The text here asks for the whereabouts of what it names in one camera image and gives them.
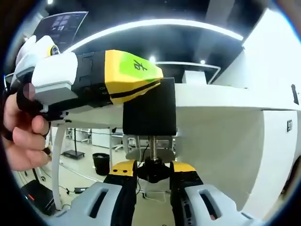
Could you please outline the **person's left hand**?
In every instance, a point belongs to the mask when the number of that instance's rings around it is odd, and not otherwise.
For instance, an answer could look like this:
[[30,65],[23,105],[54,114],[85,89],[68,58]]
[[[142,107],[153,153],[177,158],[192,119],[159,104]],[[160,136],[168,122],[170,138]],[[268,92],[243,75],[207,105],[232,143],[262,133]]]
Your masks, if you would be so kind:
[[12,140],[2,137],[9,165],[14,171],[42,167],[51,161],[43,151],[44,135],[49,132],[49,123],[41,115],[31,117],[17,105],[17,94],[8,96],[4,105],[3,124],[12,132]]

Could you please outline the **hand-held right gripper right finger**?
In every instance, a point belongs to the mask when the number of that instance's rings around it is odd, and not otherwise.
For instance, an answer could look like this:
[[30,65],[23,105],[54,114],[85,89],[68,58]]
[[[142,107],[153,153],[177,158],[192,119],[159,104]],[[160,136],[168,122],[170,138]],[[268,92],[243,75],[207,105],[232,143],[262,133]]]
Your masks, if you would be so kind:
[[176,226],[262,226],[263,221],[237,210],[236,203],[210,184],[194,167],[170,163],[170,202]]

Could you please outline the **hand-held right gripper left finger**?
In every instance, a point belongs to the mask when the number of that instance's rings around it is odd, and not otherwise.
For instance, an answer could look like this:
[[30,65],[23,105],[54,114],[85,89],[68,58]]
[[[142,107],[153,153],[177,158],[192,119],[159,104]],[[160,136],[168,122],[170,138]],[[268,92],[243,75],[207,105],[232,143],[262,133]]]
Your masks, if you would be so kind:
[[136,204],[137,161],[123,161],[50,218],[52,226],[130,226]]

